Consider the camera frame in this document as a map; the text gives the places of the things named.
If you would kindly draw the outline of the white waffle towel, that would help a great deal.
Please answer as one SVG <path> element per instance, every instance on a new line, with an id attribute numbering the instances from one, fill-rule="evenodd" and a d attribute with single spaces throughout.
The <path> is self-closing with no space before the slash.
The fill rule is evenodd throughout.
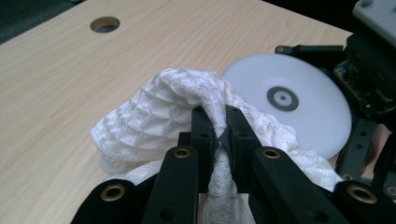
<path id="1" fill-rule="evenodd" d="M 108 113 L 91 129 L 100 164 L 112 178 L 140 184 L 158 173 L 165 151 L 191 126 L 191 111 L 201 106 L 216 135 L 226 129 L 227 105 L 239 108 L 264 146 L 284 150 L 316 185 L 333 190 L 340 176 L 312 150 L 297 147 L 296 132 L 235 94 L 232 85 L 210 71 L 168 68 L 134 98 Z"/>

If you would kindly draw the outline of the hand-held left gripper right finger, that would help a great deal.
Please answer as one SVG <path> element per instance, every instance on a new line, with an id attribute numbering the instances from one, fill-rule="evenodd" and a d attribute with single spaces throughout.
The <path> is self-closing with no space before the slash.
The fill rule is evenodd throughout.
<path id="1" fill-rule="evenodd" d="M 230 157 L 232 179 L 239 193 L 249 193 L 253 175 L 254 151 L 261 146 L 243 112 L 231 105 L 226 106 L 225 132 L 219 138 Z"/>

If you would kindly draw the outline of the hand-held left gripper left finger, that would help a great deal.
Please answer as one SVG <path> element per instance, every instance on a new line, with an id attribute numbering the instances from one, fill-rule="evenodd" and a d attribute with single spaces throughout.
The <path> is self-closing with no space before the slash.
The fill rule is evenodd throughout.
<path id="1" fill-rule="evenodd" d="M 198 190 L 200 193 L 208 192 L 208 184 L 213 170 L 213 150 L 216 143 L 216 134 L 211 120 L 201 106 L 196 106 L 191 111 L 191 129 L 188 132 L 179 133 L 177 144 L 193 147 L 198 151 Z"/>

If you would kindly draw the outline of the white cup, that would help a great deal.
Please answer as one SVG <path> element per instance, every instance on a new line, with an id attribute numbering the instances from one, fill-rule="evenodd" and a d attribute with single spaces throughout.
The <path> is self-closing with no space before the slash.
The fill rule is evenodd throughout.
<path id="1" fill-rule="evenodd" d="M 230 65 L 223 77 L 247 103 L 293 127 L 299 149 L 328 160 L 347 143 L 347 100 L 313 65 L 283 54 L 255 54 Z"/>

